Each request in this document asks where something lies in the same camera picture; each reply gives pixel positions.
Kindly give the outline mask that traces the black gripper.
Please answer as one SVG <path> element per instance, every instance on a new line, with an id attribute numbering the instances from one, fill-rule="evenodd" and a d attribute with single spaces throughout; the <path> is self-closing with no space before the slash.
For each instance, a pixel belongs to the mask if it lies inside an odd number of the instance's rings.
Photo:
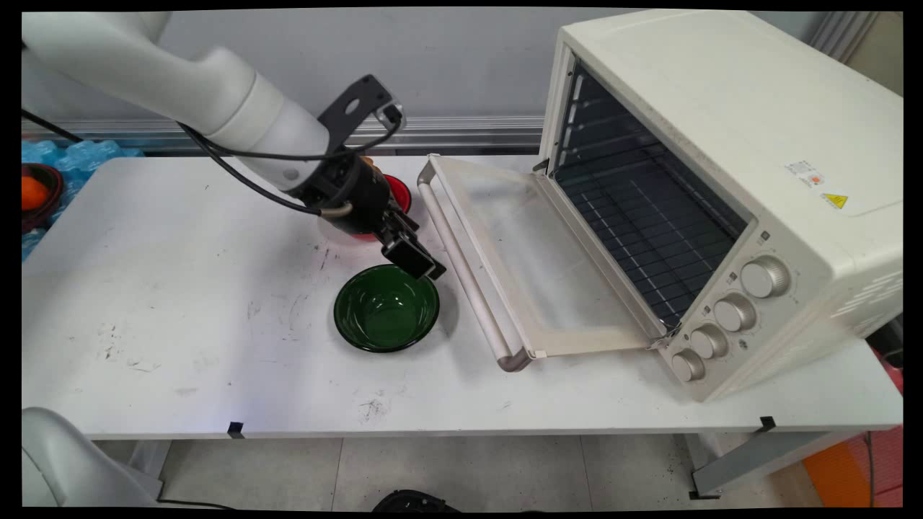
<path id="1" fill-rule="evenodd" d="M 347 234 L 377 234 L 385 227 L 391 234 L 382 239 L 382 255 L 413 279 L 437 280 L 447 270 L 418 241 L 418 223 L 392 209 L 384 175 L 357 154 L 321 162 L 298 187 L 298 200 Z"/>

